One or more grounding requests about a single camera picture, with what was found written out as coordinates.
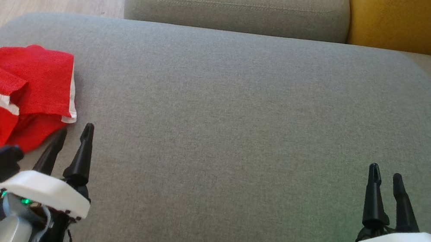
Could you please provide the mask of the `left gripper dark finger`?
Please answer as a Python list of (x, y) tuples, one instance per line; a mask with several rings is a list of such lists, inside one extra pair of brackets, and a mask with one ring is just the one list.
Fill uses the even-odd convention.
[(88, 183), (92, 149), (94, 141), (94, 124), (87, 123), (80, 137), (80, 146), (71, 161), (70, 166), (63, 172), (63, 178), (67, 184), (84, 187)]
[(65, 144), (67, 131), (68, 130), (66, 128), (62, 128), (54, 134), (53, 139), (46, 146), (44, 152), (41, 154), (32, 170), (41, 172), (45, 175), (51, 175), (56, 164), (57, 156)]

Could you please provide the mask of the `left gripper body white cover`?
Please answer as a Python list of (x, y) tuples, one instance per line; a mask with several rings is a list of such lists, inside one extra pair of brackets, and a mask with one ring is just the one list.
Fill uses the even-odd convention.
[(0, 182), (0, 192), (6, 190), (22, 198), (43, 204), (73, 219), (85, 219), (90, 202), (64, 181), (41, 172), (27, 170)]

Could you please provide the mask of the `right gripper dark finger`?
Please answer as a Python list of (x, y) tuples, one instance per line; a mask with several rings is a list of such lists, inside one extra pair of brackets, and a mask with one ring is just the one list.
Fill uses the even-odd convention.
[(370, 164), (368, 168), (369, 174), (361, 222), (365, 228), (382, 230), (389, 225), (390, 220), (383, 208), (382, 195), (380, 192), (382, 183), (380, 168), (377, 163)]
[(420, 229), (413, 212), (409, 195), (406, 192), (401, 174), (395, 173), (393, 177), (393, 196), (396, 200), (396, 227), (395, 232), (419, 233)]

